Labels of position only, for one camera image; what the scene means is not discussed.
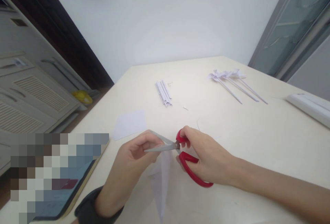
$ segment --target black wristband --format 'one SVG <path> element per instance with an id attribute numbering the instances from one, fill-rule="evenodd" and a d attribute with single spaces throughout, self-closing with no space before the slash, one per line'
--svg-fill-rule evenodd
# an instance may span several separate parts
<path id="1" fill-rule="evenodd" d="M 117 213 L 115 213 L 110 218 L 101 217 L 96 213 L 94 202 L 97 196 L 100 194 L 102 188 L 103 186 L 90 192 L 76 208 L 75 216 L 78 218 L 79 224 L 85 224 L 85 223 L 113 224 L 120 216 L 124 207 L 122 207 Z"/>

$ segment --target smartphone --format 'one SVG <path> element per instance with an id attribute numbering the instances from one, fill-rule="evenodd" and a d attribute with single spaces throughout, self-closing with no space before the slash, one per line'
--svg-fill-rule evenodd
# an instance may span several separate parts
<path id="1" fill-rule="evenodd" d="M 52 186 L 52 190 L 44 190 L 44 201 L 35 202 L 36 217 L 33 220 L 59 219 L 70 206 L 94 163 L 95 160 L 72 172 L 70 179 L 59 179 L 59 183 Z"/>

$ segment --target right hand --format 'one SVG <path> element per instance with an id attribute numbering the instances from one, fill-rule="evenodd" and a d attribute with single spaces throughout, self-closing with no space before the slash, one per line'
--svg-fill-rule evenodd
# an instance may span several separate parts
<path id="1" fill-rule="evenodd" d="M 181 130 L 180 136 L 189 139 L 190 143 L 187 142 L 187 147 L 190 148 L 190 145 L 192 145 L 199 157 L 196 164 L 187 161 L 187 165 L 194 174 L 207 182 L 233 185 L 235 165 L 238 158 L 231 155 L 211 136 L 189 126 L 185 126 Z M 178 156 L 176 160 L 184 170 Z"/>

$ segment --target pinwheel stick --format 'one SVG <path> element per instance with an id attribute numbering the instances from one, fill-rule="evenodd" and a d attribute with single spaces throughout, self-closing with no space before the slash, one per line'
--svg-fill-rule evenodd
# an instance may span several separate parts
<path id="1" fill-rule="evenodd" d="M 241 77 L 238 77 L 259 99 L 268 104 L 259 94 L 257 94 Z"/>
<path id="2" fill-rule="evenodd" d="M 227 91 L 228 92 L 230 92 L 231 93 L 231 95 L 233 95 L 234 96 L 234 98 L 235 99 L 237 99 L 237 101 L 238 102 L 240 102 L 241 104 L 243 104 L 240 100 L 239 100 L 239 98 L 237 98 L 237 96 L 226 86 L 226 84 L 221 80 L 221 79 L 219 79 L 219 82 L 224 86 L 224 88 L 225 89 L 227 89 Z"/>
<path id="3" fill-rule="evenodd" d="M 256 102 L 259 102 L 259 100 L 257 100 L 255 97 L 253 97 L 251 94 L 249 94 L 247 91 L 245 91 L 243 88 L 241 88 L 235 81 L 233 81 L 232 79 L 230 79 L 229 77 L 226 78 L 227 80 L 229 80 L 231 83 L 233 83 L 236 87 L 238 87 L 243 93 L 245 93 L 247 96 L 249 96 L 251 99 L 253 99 Z"/>

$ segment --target red scissors handle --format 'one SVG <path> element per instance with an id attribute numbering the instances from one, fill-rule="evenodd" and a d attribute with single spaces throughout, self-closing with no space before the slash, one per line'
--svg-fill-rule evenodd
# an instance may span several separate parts
<path id="1" fill-rule="evenodd" d="M 178 132 L 178 134 L 176 135 L 176 140 L 179 142 L 179 143 L 183 143 L 183 142 L 187 142 L 189 141 L 187 137 L 181 137 L 180 136 L 180 131 Z M 186 161 L 190 161 L 192 163 L 197 163 L 199 161 L 199 159 L 197 159 L 196 157 L 190 155 L 190 154 L 187 154 L 186 152 L 181 152 L 179 154 L 179 159 L 181 161 L 181 164 L 183 165 L 183 168 L 186 170 L 186 172 L 188 173 L 188 175 L 192 178 L 193 181 L 195 181 L 197 184 L 199 184 L 200 186 L 202 187 L 205 187 L 205 188 L 209 188 L 213 185 L 213 183 L 207 183 L 207 182 L 204 182 L 203 180 L 201 180 L 200 178 L 198 178 L 196 176 L 196 174 L 194 174 L 191 169 L 189 168 L 189 166 L 187 165 L 187 162 Z"/>

